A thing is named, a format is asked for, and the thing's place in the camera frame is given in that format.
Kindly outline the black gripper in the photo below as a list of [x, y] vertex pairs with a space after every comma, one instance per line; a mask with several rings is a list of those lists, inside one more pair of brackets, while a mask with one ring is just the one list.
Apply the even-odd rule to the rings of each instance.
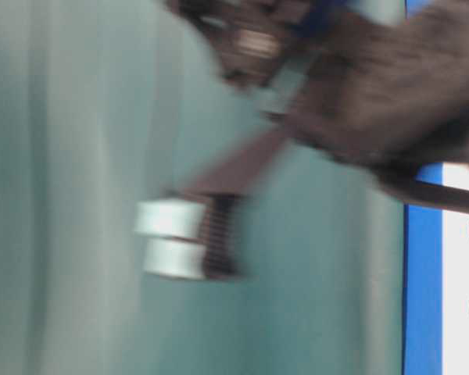
[[312, 56], [274, 128], [189, 184], [180, 196], [226, 213], [287, 141], [369, 170], [390, 195], [469, 213], [469, 192], [419, 182], [432, 163], [469, 165], [469, 1], [432, 1], [385, 26], [346, 1], [170, 1], [238, 88], [266, 87]]

